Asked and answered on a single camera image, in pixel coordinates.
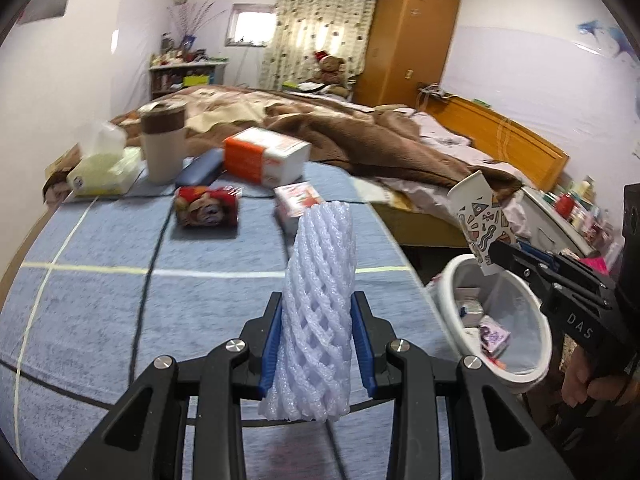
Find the person's right hand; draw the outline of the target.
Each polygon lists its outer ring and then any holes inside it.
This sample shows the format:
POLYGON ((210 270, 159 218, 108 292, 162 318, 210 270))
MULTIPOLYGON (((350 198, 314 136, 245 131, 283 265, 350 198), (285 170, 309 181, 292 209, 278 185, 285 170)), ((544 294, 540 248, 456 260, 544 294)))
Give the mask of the person's right hand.
POLYGON ((588 399, 614 401, 623 390, 625 376, 593 378, 592 373, 593 366, 587 353, 576 347, 568 362, 561 389, 565 404, 574 408, 588 399))

